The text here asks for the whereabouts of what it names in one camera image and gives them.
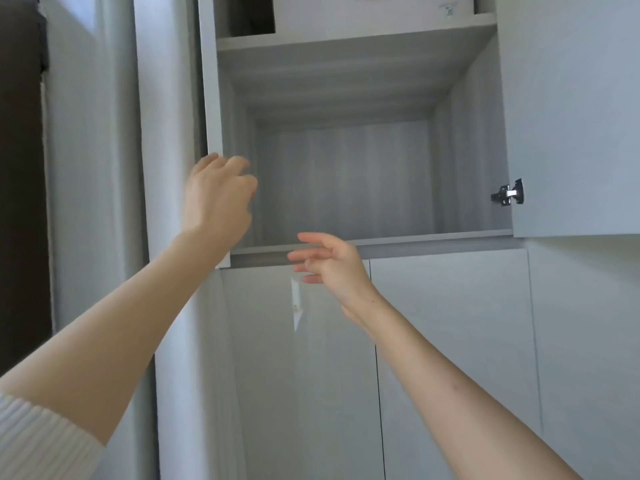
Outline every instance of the white knit sweater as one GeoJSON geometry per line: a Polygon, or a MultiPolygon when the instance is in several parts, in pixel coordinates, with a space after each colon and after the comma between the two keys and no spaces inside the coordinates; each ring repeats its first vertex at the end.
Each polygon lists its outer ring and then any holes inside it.
{"type": "Polygon", "coordinates": [[[0,394],[0,480],[86,480],[103,450],[62,416],[0,394]]]}

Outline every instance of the white wall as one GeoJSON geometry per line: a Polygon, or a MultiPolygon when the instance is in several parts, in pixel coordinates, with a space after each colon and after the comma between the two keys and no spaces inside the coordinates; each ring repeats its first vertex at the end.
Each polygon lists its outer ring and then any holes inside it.
{"type": "MultiPolygon", "coordinates": [[[[42,0],[53,299],[71,322],[144,265],[132,0],[42,0]]],[[[153,389],[140,384],[95,478],[151,480],[153,389]]]]}
{"type": "Polygon", "coordinates": [[[585,480],[640,477],[640,236],[528,242],[543,434],[585,480]]]}

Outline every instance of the dark doorframe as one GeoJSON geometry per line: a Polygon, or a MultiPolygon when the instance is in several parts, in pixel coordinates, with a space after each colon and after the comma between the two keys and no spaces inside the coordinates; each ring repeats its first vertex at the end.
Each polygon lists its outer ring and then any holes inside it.
{"type": "Polygon", "coordinates": [[[37,0],[0,0],[0,375],[52,334],[37,0]]]}

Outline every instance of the upper shelf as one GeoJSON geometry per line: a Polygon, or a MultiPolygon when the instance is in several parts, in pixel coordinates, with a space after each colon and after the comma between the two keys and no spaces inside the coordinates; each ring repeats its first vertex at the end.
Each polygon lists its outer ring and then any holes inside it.
{"type": "Polygon", "coordinates": [[[423,32],[222,38],[218,61],[262,124],[425,119],[496,30],[495,14],[485,13],[423,32]]]}

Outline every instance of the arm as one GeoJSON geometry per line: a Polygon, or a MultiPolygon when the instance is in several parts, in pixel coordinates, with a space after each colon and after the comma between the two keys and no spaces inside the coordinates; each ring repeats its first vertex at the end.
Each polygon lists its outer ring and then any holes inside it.
{"type": "Polygon", "coordinates": [[[186,189],[182,233],[146,268],[0,378],[0,392],[43,406],[106,444],[160,341],[251,224],[248,165],[210,155],[186,189]]]}
{"type": "Polygon", "coordinates": [[[355,247],[319,233],[323,247],[293,251],[307,283],[324,283],[345,315],[368,332],[411,397],[460,480],[579,476],[516,416],[442,355],[375,289],[355,247]]]}

